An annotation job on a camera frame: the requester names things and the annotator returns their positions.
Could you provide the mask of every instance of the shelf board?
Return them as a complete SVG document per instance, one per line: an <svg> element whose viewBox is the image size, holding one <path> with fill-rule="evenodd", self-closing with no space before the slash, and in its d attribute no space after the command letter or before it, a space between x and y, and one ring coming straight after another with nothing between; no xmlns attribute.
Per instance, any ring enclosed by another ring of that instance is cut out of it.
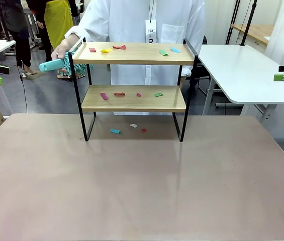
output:
<svg viewBox="0 0 284 241"><path fill-rule="evenodd" d="M124 92L126 96L116 97L116 92ZM103 100L101 93L106 93L109 99ZM163 96L156 98L156 93ZM91 85L81 107L87 112L185 112L186 105L179 86Z"/></svg>
<svg viewBox="0 0 284 241"><path fill-rule="evenodd" d="M102 49L126 45L126 50L113 49L103 54ZM181 51L176 54L174 47ZM165 50L169 56L159 53ZM99 43L84 42L73 56L74 64L136 64L136 65L193 65L194 56L185 44Z"/></svg>

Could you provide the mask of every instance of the gray floor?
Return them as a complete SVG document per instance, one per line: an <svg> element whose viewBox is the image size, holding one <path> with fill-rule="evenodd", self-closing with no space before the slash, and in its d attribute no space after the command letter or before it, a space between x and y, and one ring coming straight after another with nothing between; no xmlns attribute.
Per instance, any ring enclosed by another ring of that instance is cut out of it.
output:
<svg viewBox="0 0 284 241"><path fill-rule="evenodd" d="M34 50L32 52L32 68L38 69L40 63L45 61L43 51ZM3 89L8 97L14 113L26 112L26 105L23 93L22 83L19 79L19 73L16 67L16 59L14 56L7 56L4 61L0 61L3 65L11 68L10 75L2 75L4 79ZM93 84L110 84L110 73L105 65L95 65L91 72ZM83 99L87 89L88 80L86 77L78 81L80 96ZM28 113L78 113L75 99L73 83L56 78L56 72L49 72L34 81L24 80ZM201 82L203 89L208 88L206 81ZM192 105L190 109L191 115L201 115L205 102L205 96L197 91L193 95ZM213 102L225 103L225 98L215 96ZM3 115L8 115L8 111L0 99L0 110ZM224 108L210 108L211 115L224 115ZM226 115L239 115L240 109L228 108Z"/></svg>

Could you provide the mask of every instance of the yellow paper piece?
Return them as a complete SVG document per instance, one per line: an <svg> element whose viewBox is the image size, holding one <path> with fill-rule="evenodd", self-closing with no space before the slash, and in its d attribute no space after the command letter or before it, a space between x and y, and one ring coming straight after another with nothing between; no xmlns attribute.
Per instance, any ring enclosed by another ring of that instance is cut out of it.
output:
<svg viewBox="0 0 284 241"><path fill-rule="evenodd" d="M102 50L102 53L103 53L103 54L109 53L109 52L112 52L112 49L103 49L103 50Z"/></svg>

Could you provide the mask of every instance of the two-tier shelf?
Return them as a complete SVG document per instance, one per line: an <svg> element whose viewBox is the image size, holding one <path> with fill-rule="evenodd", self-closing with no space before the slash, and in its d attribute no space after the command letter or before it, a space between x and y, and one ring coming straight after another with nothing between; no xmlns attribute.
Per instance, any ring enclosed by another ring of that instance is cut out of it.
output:
<svg viewBox="0 0 284 241"><path fill-rule="evenodd" d="M126 45L126 50L114 50L110 53L101 53L102 49L113 48L113 46ZM176 54L171 51L174 47L180 51ZM95 48L96 52L90 52L89 48ZM166 51L169 56L163 56L160 50ZM190 88L185 104L180 90L180 80L182 67L192 65L197 66L198 54L190 42L185 39L183 44L141 44L141 43L86 43L85 39L80 39L68 53L72 79L75 87L77 104L79 108L80 120L84 138L88 141L94 121L96 111L133 111L133 112L171 112L176 126L179 140L183 142L185 127L187 122L188 109L191 102L192 93L195 86L195 71L191 76ZM74 64L86 64L88 69L89 88L81 103L77 80L75 76ZM154 85L92 85L90 75L90 64L129 64L129 65L179 65L179 75L177 86L154 86ZM116 97L113 93L124 92L125 97ZM108 100L103 100L100 93L106 93ZM155 98L154 94L163 93L163 96ZM93 119L86 132L83 112L93 112ZM182 131L178 126L176 113L184 113Z"/></svg>

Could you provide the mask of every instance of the blue paper piece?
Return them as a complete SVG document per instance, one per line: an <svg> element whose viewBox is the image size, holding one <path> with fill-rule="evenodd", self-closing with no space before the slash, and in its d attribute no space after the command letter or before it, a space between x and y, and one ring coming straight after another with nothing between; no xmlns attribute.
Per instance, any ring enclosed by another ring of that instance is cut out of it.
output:
<svg viewBox="0 0 284 241"><path fill-rule="evenodd" d="M174 47L171 47L171 50L175 53L175 54L179 54L181 53L180 51L178 51L176 48Z"/></svg>
<svg viewBox="0 0 284 241"><path fill-rule="evenodd" d="M111 129L111 133L119 134L121 131L116 130L116 129Z"/></svg>

